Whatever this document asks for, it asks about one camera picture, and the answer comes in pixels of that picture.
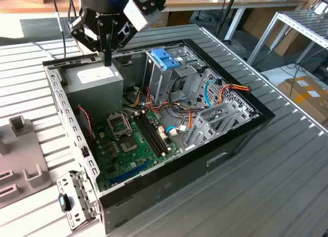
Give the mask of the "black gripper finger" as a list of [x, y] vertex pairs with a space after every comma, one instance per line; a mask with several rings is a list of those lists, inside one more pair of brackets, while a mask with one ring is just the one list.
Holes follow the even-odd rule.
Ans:
[[103, 23], [97, 21], [98, 35], [97, 40], [89, 37], [85, 33], [84, 22], [81, 18], [78, 18], [74, 23], [70, 24], [70, 34], [82, 45], [92, 52], [102, 53], [101, 58], [104, 63], [104, 66], [108, 66], [108, 44], [107, 44], [107, 35], [103, 31]]
[[125, 19], [123, 22], [114, 20], [112, 22], [111, 33], [108, 36], [108, 66], [112, 64], [112, 53], [123, 48], [136, 34], [136, 28]]

